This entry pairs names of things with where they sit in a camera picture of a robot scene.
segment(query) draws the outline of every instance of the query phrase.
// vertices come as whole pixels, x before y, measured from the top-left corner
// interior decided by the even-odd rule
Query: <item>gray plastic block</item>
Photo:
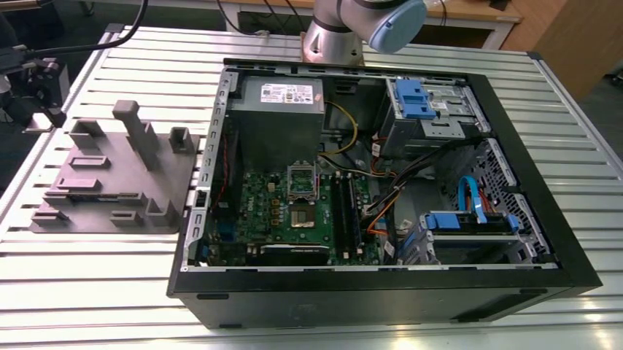
[[[97,191],[102,188],[102,182],[98,179],[69,179],[62,177],[57,183],[57,188],[62,190]]]
[[[49,191],[43,196],[43,200],[51,206],[71,206],[73,202],[69,193],[70,190]]]
[[[139,153],[147,170],[154,170],[159,166],[157,134],[151,124],[141,121],[139,108],[137,101],[118,101],[114,107],[114,116],[126,125],[130,143]]]
[[[165,208],[166,210],[161,210],[157,201],[154,201],[154,199],[150,199],[150,202],[147,204],[146,215],[153,224],[157,226],[169,226],[179,218],[178,212],[175,211],[174,204],[171,203],[171,201],[167,203],[167,206]]]
[[[113,210],[110,221],[119,228],[143,226],[143,218],[134,210]]]
[[[123,206],[147,206],[146,193],[122,194],[118,199],[119,204]]]
[[[33,221],[45,228],[65,228],[70,223],[70,217],[55,209],[39,209],[33,215]]]
[[[73,168],[110,168],[110,160],[106,155],[89,155],[86,157],[75,157],[70,161]]]
[[[187,134],[183,129],[175,133]],[[34,216],[31,231],[146,234],[179,231],[199,136],[190,135],[193,149],[189,152],[174,153],[170,133],[155,135],[159,147],[150,150],[161,166],[151,171],[133,150],[126,133],[105,133],[94,138],[109,160],[107,167],[73,166],[77,159],[95,163],[102,160],[85,154],[93,149],[73,148]]]
[[[71,129],[70,137],[78,148],[99,151],[97,138],[105,136],[105,132],[95,120],[79,120]]]
[[[169,143],[171,144],[174,153],[193,152],[194,145],[189,128],[171,128]]]

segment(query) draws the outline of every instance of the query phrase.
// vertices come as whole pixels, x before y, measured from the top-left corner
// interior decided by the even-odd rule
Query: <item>motherboard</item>
[[[239,217],[217,224],[210,264],[379,265],[378,238],[359,227],[370,201],[359,175],[317,174],[305,164],[246,172]]]

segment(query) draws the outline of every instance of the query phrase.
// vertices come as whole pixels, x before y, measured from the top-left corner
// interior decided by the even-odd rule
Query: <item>green circuit board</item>
[[[331,198],[331,175],[323,174],[318,183],[317,201],[289,201],[287,172],[246,172],[241,216],[237,221],[234,242],[219,247],[223,265],[242,266],[245,247],[249,244],[307,244],[331,248],[330,265],[378,265],[379,249],[377,238],[362,246],[362,254],[345,259],[338,256],[334,238],[334,210]],[[297,190],[309,190],[310,180],[299,174],[294,177]],[[367,179],[353,178],[359,209],[370,203]]]

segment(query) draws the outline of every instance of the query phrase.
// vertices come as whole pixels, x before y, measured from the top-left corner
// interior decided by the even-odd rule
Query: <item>ram slot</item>
[[[339,176],[331,178],[331,211],[334,213],[334,243],[337,255],[339,258],[345,257],[349,253],[347,239],[346,239],[346,218],[342,201],[342,179]]]
[[[355,200],[355,197],[351,197],[351,185],[350,184],[351,184],[351,179],[343,176],[341,180],[341,200],[342,200],[342,218],[345,221],[345,243],[346,243],[349,255],[350,257],[353,257],[358,250],[358,245],[357,245],[355,235],[354,235],[354,225],[353,225],[354,220],[355,220],[354,206],[355,206],[355,211],[357,211],[358,202]]]
[[[359,210],[358,210],[358,195],[355,193],[355,181],[351,177],[342,179],[342,191],[347,198],[346,211],[349,212],[347,221],[347,236],[351,241],[353,252],[357,252],[362,246],[362,230],[359,228]]]

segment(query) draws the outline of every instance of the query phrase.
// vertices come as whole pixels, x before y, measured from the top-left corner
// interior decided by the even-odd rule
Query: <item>aluminum table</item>
[[[102,42],[117,37],[107,33]],[[133,99],[157,132],[177,125],[205,135],[225,57],[298,61],[301,39],[142,28],[123,47],[93,54],[67,101],[66,130],[83,118],[121,130],[113,105]],[[409,46],[395,55],[366,49],[365,57],[370,66],[489,76],[605,286],[492,324],[207,330],[165,294],[178,235],[29,231],[73,146],[58,130],[41,136],[0,201],[0,346],[622,348],[623,166],[548,65],[522,52],[433,46]]]

